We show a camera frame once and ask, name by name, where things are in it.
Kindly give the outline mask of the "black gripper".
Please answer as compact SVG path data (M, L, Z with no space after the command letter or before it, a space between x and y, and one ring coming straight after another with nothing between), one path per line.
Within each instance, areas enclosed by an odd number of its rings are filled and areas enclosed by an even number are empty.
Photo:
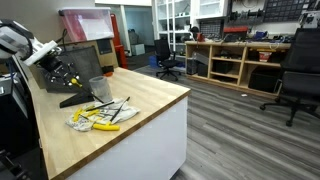
M48 72L46 77L51 83L73 86L71 78L79 81L79 73L70 55L48 57L40 63L40 66Z

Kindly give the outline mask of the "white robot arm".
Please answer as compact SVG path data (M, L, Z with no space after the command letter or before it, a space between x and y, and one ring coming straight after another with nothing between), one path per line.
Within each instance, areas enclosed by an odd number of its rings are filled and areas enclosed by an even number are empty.
M0 20L0 59L7 60L14 55L26 65L38 65L48 72L51 83L82 88L79 74L72 63L59 59L62 49L51 40L41 43L32 32L10 19Z

